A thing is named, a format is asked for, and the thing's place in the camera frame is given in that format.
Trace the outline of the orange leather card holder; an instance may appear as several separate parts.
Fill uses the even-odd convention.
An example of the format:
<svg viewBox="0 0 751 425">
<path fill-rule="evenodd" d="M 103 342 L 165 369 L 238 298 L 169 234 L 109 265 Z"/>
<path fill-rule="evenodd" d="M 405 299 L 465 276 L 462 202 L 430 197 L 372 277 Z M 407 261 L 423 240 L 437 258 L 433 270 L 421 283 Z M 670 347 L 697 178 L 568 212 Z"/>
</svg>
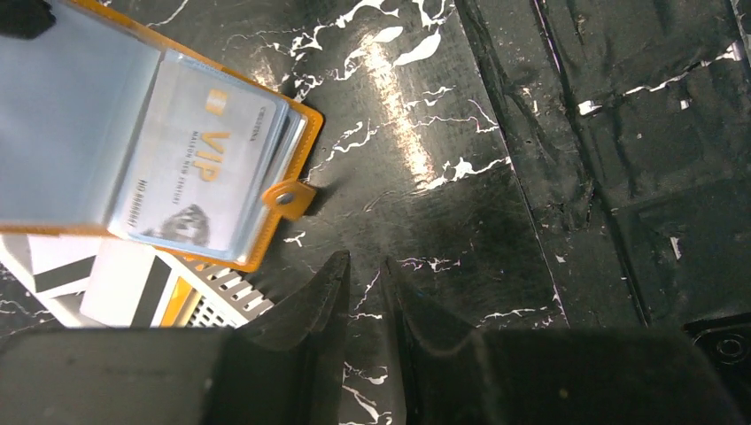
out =
<svg viewBox="0 0 751 425">
<path fill-rule="evenodd" d="M 322 115 L 95 1 L 1 4 L 4 232 L 132 241 L 112 234 L 109 222 L 169 50 L 264 89 L 290 110 L 235 257 L 144 244 L 244 271 L 259 267 L 280 220 L 301 217 L 315 197 L 299 175 Z"/>
</svg>

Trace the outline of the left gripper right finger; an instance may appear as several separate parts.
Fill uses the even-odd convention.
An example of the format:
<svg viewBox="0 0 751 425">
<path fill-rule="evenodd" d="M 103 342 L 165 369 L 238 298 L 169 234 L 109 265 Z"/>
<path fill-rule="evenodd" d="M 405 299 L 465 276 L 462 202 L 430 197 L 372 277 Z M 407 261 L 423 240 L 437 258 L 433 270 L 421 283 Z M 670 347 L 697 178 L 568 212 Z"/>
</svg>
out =
<svg viewBox="0 0 751 425">
<path fill-rule="evenodd" d="M 381 292 L 408 424 L 742 424 L 708 359 L 678 332 L 475 327 L 392 259 Z"/>
</svg>

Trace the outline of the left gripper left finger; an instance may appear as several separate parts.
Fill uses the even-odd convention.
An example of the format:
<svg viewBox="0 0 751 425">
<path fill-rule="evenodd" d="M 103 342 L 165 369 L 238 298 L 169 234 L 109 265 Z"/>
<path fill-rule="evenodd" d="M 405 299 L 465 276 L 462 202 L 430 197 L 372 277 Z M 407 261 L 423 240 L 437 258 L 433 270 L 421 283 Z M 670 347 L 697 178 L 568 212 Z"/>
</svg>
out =
<svg viewBox="0 0 751 425">
<path fill-rule="evenodd" d="M 1 348 L 4 424 L 335 424 L 351 257 L 240 328 L 78 328 Z"/>
</svg>

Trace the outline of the white patterned card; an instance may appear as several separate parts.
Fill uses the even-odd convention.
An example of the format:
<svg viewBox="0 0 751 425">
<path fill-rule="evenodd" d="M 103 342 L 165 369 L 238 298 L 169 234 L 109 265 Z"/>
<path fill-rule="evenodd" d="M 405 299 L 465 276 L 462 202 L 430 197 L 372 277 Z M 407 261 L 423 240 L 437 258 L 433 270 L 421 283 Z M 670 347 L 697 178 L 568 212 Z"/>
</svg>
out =
<svg viewBox="0 0 751 425">
<path fill-rule="evenodd" d="M 289 110 L 264 89 L 167 51 L 110 232 L 177 251 L 235 257 Z"/>
</svg>

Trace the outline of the white plastic basket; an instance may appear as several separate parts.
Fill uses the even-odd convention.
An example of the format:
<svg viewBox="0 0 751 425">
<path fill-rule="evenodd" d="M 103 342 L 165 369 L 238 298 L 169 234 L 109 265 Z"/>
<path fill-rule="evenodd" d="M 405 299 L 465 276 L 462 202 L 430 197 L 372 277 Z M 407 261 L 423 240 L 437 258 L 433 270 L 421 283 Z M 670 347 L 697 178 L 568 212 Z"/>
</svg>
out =
<svg viewBox="0 0 751 425">
<path fill-rule="evenodd" d="M 84 291 L 55 298 L 43 298 L 35 293 L 28 237 L 17 234 L 1 237 L 2 265 L 64 326 L 107 327 L 80 313 Z M 173 269 L 176 281 L 182 277 L 200 294 L 196 309 L 185 327 L 238 328 L 273 306 L 273 302 L 261 291 L 230 268 L 154 250 Z"/>
</svg>

